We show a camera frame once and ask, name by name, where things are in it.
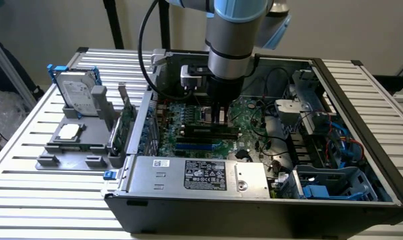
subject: sticker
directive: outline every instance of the sticker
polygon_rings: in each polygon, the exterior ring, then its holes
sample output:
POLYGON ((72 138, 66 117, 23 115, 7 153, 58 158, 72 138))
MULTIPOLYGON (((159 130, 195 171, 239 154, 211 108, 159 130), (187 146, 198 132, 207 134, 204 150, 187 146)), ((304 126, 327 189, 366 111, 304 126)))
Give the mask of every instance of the sticker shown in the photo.
POLYGON ((63 81, 64 92, 74 109, 83 115, 98 115, 91 88, 82 82, 63 81))
POLYGON ((170 166, 170 160, 167 160, 167 159, 156 159, 156 160, 154 160, 152 166, 154 167, 160 167, 160 166, 168 167, 170 166))
POLYGON ((186 161, 183 186, 191 190, 227 191, 226 162, 186 161))

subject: green circuit board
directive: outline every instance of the green circuit board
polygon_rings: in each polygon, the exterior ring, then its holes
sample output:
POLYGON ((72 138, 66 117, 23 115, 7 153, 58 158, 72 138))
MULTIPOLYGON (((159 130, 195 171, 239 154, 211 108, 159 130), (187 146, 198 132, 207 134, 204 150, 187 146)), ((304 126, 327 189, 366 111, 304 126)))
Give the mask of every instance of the green circuit board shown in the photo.
MULTIPOLYGON (((215 139, 212 143, 215 146, 214 150, 184 150, 186 155, 180 155, 179 157, 235 159, 235 153, 240 149, 244 149, 250 150, 250 155, 254 158, 259 158, 259 152, 255 151, 255 143, 259 141, 260 145, 263 145, 263 141, 266 140, 260 140, 259 136, 251 130, 250 122, 256 110, 248 108, 247 105, 250 103, 255 103, 255 100, 248 97, 242 97, 230 106, 228 119, 232 121, 228 122, 228 126, 239 128, 240 134, 238 139, 215 139)), ((163 115, 158 116, 160 128, 159 156, 175 157, 175 152, 178 150, 175 148, 176 138, 180 137, 180 127, 183 124, 198 126, 211 125, 211 123, 204 121, 203 109, 204 106, 199 105, 186 105, 184 103, 175 102, 167 104, 163 115)), ((260 111, 258 111, 254 119, 260 120, 260 114, 260 111)), ((258 127, 255 130, 266 135, 266 128, 258 127)))

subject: white wall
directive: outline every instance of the white wall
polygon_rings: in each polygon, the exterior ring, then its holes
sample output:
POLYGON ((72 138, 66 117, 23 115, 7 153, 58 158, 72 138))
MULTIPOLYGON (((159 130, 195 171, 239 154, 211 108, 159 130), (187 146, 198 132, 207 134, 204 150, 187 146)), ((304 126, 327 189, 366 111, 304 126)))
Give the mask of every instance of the white wall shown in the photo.
MULTIPOLYGON (((138 46, 150 0, 116 0, 124 46, 138 46)), ((403 63, 403 0, 288 0, 292 21, 272 55, 362 60, 375 74, 394 74, 403 63)), ((143 49, 159 48, 158 9, 143 49)), ((171 7, 172 48, 202 50, 206 14, 171 7)), ((7 0, 0 9, 0 40, 38 83, 46 65, 66 64, 79 46, 112 48, 102 0, 7 0)))

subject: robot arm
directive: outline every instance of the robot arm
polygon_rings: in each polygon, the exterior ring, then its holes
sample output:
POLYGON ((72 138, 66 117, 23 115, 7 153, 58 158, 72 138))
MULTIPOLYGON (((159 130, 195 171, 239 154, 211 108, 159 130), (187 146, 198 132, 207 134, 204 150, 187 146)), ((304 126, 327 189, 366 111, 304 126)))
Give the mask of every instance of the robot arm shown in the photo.
MULTIPOLYGON (((214 102, 227 105, 240 95, 254 46, 275 49, 284 34, 290 22, 286 0, 168 0, 168 2, 208 13, 207 94, 214 102)), ((186 81, 182 83, 186 88, 195 87, 186 81)))

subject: blue ram slot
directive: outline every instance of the blue ram slot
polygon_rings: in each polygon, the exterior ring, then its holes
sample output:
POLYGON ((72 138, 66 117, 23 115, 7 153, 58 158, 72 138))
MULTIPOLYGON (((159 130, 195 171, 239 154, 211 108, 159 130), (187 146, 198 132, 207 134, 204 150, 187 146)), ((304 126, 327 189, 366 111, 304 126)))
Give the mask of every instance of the blue ram slot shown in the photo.
POLYGON ((206 151, 214 151, 215 145, 212 144, 176 144, 176 149, 180 150, 206 150, 206 151))

